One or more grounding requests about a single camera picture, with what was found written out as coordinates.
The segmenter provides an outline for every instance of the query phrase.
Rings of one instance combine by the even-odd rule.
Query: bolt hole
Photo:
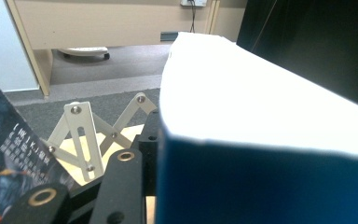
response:
[[[117,158],[120,160],[120,161],[130,161],[132,160],[133,158],[135,157],[135,154],[133,154],[132,152],[123,152],[123,153],[120,153]]]
[[[34,193],[28,200],[28,204],[31,206],[40,206],[45,203],[49,203],[57,195],[57,190],[48,188],[41,189]]]
[[[120,224],[124,220],[124,214],[122,212],[114,212],[107,217],[107,224]]]

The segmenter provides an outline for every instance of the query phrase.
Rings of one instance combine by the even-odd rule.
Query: book cover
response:
[[[53,182],[77,186],[0,91],[0,220],[26,191]]]

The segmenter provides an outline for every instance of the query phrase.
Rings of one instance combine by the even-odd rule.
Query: white wall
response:
[[[5,0],[0,0],[0,89],[2,91],[39,89]]]

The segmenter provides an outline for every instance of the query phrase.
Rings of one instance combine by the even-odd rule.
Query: power cord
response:
[[[194,28],[194,20],[196,19],[196,2],[194,0],[188,0],[191,4],[191,11],[193,12],[193,21],[191,23],[190,33],[196,33]]]

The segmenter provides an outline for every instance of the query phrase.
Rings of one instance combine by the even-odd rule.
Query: black fabric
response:
[[[358,104],[358,1],[274,3],[248,1],[238,45]]]

